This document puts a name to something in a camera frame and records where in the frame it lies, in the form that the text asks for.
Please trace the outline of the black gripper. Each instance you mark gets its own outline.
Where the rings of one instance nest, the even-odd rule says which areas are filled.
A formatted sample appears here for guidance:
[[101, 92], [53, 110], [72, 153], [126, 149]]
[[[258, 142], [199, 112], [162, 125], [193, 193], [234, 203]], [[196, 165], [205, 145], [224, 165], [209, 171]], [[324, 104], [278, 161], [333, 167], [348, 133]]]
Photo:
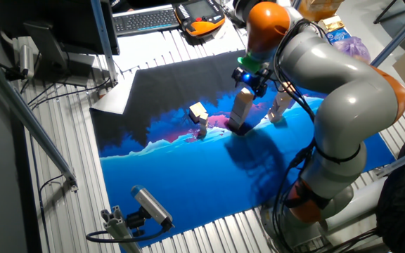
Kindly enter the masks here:
[[262, 83], [262, 78], [260, 76], [250, 74], [249, 72], [244, 72], [242, 68], [237, 67], [233, 71], [231, 77], [235, 81], [235, 87], [242, 82], [255, 91], [256, 97], [262, 98], [266, 94], [268, 85], [266, 83]]

